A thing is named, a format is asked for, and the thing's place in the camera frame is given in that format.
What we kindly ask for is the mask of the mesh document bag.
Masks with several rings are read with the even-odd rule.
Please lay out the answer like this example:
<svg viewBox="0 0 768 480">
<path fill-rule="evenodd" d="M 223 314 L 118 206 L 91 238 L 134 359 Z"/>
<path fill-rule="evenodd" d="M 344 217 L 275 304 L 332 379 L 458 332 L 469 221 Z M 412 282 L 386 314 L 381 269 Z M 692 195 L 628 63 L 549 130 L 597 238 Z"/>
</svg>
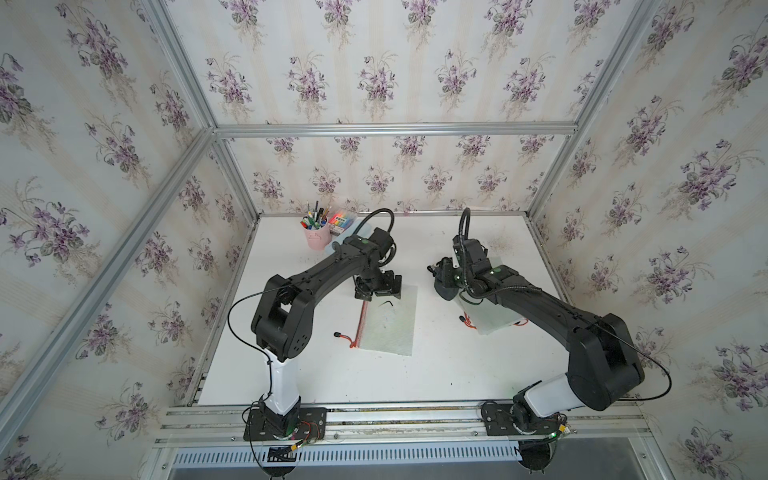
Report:
<svg viewBox="0 0 768 480">
<path fill-rule="evenodd" d="M 454 302 L 462 310 L 459 316 L 460 321 L 480 335 L 487 336 L 512 326 L 522 327 L 529 322 L 528 319 L 513 310 L 493 304 L 488 299 L 467 302 L 461 296 L 457 296 Z"/>
<path fill-rule="evenodd" d="M 418 288 L 405 285 L 401 297 L 364 301 L 354 337 L 335 332 L 349 348 L 410 357 L 413 352 Z"/>
</svg>

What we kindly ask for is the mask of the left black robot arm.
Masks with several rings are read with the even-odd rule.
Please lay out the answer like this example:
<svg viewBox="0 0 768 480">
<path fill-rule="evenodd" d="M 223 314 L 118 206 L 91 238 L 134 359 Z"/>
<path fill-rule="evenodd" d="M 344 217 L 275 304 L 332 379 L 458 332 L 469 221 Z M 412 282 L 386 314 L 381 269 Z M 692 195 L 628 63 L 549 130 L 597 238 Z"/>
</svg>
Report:
<svg viewBox="0 0 768 480">
<path fill-rule="evenodd" d="M 226 323 L 235 339 L 265 357 L 268 389 L 252 410 L 270 426 L 290 431 L 299 422 L 301 397 L 298 367 L 293 360 L 309 344 L 315 309 L 329 293 L 351 279 L 357 300 L 401 298 L 402 276 L 385 268 L 397 252 L 394 225 L 394 212 L 379 208 L 365 216 L 318 264 L 288 278 L 276 274 L 263 290 L 233 303 L 238 306 L 246 300 L 259 300 L 250 326 L 253 341 L 235 333 L 230 315 Z"/>
</svg>

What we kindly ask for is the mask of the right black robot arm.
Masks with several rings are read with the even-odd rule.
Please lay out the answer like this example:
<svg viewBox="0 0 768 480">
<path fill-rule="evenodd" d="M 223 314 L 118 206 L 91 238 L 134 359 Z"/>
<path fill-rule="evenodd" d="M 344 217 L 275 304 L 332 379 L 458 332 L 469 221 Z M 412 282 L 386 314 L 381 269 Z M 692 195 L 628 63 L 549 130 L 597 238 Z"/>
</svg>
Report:
<svg viewBox="0 0 768 480">
<path fill-rule="evenodd" d="M 471 211 L 464 209 L 452 240 L 453 255 L 430 268 L 435 291 L 465 306 L 490 304 L 516 313 L 556 340 L 568 355 L 563 373 L 524 387 L 506 403 L 485 401 L 481 413 L 488 433 L 554 441 L 568 429 L 568 411 L 602 412 L 631 401 L 631 392 L 646 379 L 646 364 L 662 364 L 633 343 L 625 321 L 612 313 L 578 308 L 519 271 L 493 264 L 487 248 L 471 237 L 470 225 Z"/>
</svg>

